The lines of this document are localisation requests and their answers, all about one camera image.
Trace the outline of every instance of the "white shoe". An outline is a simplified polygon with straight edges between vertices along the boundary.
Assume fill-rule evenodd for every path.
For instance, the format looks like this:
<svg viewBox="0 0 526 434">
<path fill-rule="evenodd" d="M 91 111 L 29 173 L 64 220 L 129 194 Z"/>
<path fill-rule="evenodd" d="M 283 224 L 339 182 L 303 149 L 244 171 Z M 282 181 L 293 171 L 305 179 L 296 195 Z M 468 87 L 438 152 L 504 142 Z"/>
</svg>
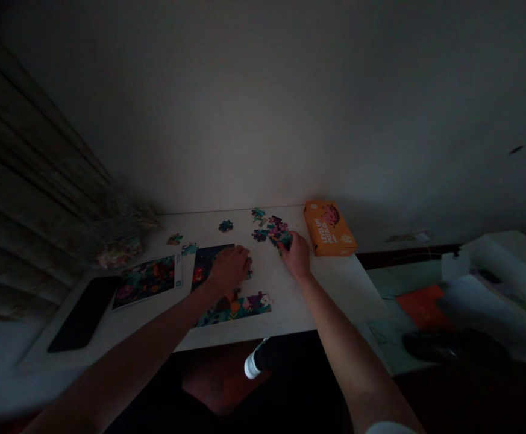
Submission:
<svg viewBox="0 0 526 434">
<path fill-rule="evenodd" d="M 255 350 L 251 354 L 249 354 L 249 356 L 245 360 L 245 375 L 251 380 L 257 378 L 258 375 L 262 372 L 259 368 L 257 368 L 257 365 L 255 364 L 255 353 L 261 347 L 261 345 L 265 343 L 267 339 L 268 338 L 264 338 L 263 342 L 258 344 L 257 348 L 255 348 Z"/>
</svg>

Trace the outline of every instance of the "white desk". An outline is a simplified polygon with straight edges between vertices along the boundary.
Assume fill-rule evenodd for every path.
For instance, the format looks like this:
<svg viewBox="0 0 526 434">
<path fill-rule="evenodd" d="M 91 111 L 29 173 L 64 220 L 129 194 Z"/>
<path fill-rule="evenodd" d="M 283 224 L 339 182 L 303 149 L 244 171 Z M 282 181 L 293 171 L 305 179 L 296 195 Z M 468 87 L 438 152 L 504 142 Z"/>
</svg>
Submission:
<svg viewBox="0 0 526 434">
<path fill-rule="evenodd" d="M 282 218 L 288 223 L 290 230 L 299 232 L 308 240 L 303 206 L 264 210 L 266 217 L 275 215 Z M 257 242 L 252 238 L 252 232 L 261 228 L 252 222 L 250 209 L 162 216 L 159 220 L 164 229 L 153 233 L 144 243 L 145 253 L 137 262 L 176 253 L 180 251 L 183 244 L 189 241 L 198 243 L 199 247 L 242 244 L 251 250 L 251 257 L 254 261 L 253 278 L 243 284 L 242 294 L 250 295 L 262 291 L 268 293 L 274 301 L 270 313 L 192 329 L 176 351 L 303 332 L 315 328 L 296 282 L 285 268 L 278 250 L 269 239 Z M 218 227 L 223 220 L 231 220 L 234 223 L 233 230 L 227 233 L 220 232 Z M 177 232 L 184 236 L 180 245 L 167 245 L 168 237 Z M 194 258 L 194 255 L 183 257 L 183 286 L 181 288 L 171 289 L 115 311 L 111 310 L 110 303 L 86 348 L 62 353 L 47 353 L 47 347 L 70 314 L 88 282 L 94 277 L 117 275 L 120 270 L 86 273 L 27 355 L 21 360 L 20 370 L 22 372 L 44 372 L 92 364 L 118 342 L 190 293 Z M 311 268 L 320 284 L 353 323 L 381 318 L 387 314 L 383 300 L 355 256 L 315 257 L 312 255 Z"/>
</svg>

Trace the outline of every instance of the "black phone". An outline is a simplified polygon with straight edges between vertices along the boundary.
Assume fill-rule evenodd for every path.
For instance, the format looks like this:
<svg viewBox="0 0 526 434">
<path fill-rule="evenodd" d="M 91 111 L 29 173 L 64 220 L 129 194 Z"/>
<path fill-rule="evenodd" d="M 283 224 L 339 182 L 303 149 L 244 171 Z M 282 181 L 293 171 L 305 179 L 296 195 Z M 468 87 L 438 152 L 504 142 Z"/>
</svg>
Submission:
<svg viewBox="0 0 526 434">
<path fill-rule="evenodd" d="M 48 347 L 48 353 L 79 350 L 88 345 L 121 282 L 118 276 L 92 279 Z"/>
</svg>

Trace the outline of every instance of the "flower illustration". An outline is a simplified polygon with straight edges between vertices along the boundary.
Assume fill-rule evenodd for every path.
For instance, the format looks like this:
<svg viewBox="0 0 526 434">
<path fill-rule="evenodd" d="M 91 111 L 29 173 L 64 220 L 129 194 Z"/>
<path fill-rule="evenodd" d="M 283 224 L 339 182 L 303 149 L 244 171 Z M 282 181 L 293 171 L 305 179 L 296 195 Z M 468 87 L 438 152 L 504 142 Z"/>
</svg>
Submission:
<svg viewBox="0 0 526 434">
<path fill-rule="evenodd" d="M 263 306 L 268 306 L 271 304 L 271 299 L 269 298 L 267 294 L 264 294 L 264 296 L 261 297 L 261 304 Z"/>
<path fill-rule="evenodd" d="M 231 312 L 237 313 L 240 309 L 240 303 L 238 301 L 233 301 L 231 303 Z"/>
<path fill-rule="evenodd" d="M 118 293 L 116 293 L 116 298 L 118 300 L 124 300 L 127 296 L 130 295 L 132 292 L 132 285 L 124 285 L 118 290 Z"/>
</svg>

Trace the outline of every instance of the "hand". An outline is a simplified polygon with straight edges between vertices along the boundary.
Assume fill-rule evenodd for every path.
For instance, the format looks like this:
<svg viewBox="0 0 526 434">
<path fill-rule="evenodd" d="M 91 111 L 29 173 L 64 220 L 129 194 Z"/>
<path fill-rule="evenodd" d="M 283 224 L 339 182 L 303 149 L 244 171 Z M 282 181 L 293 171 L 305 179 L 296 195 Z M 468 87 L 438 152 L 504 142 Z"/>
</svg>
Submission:
<svg viewBox="0 0 526 434">
<path fill-rule="evenodd" d="M 291 249 L 287 250 L 283 243 L 279 243 L 279 250 L 283 255 L 283 261 L 297 279 L 305 279 L 311 277 L 311 264 L 309 261 L 309 245 L 307 241 L 297 232 L 289 232 L 293 236 Z"/>
<path fill-rule="evenodd" d="M 223 296 L 232 295 L 233 289 L 238 288 L 246 275 L 252 260 L 250 250 L 243 246 L 230 247 L 221 251 L 214 261 L 207 282 L 213 285 Z"/>
</svg>

